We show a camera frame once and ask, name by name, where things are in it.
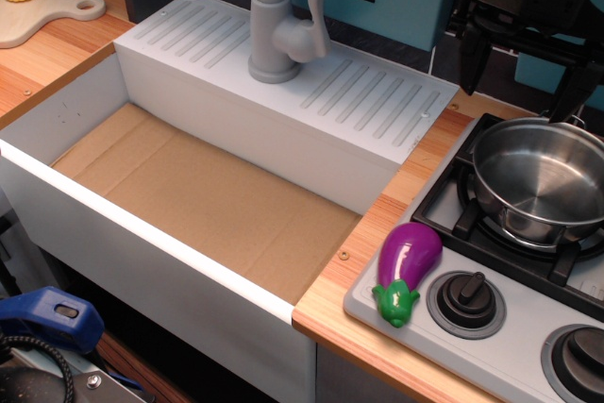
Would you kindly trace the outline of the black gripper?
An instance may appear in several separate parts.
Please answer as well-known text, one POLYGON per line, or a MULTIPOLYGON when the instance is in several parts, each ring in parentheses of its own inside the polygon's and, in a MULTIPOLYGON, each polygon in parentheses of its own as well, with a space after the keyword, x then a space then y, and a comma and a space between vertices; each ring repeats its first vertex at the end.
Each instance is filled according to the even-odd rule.
POLYGON ((450 25, 461 40, 460 87, 472 95, 493 46, 567 67, 554 93, 550 123, 566 122, 596 89, 603 70, 603 9, 591 0, 546 0, 539 16, 524 0, 456 0, 450 25))

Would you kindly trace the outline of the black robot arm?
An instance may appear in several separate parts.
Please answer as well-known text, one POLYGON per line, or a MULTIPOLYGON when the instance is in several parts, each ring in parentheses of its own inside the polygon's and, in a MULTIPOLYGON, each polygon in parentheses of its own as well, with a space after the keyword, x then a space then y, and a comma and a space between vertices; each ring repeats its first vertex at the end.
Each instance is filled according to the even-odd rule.
POLYGON ((563 66, 548 111, 565 122, 603 83, 603 12, 591 0, 458 0, 460 87, 472 94, 494 46, 563 66))

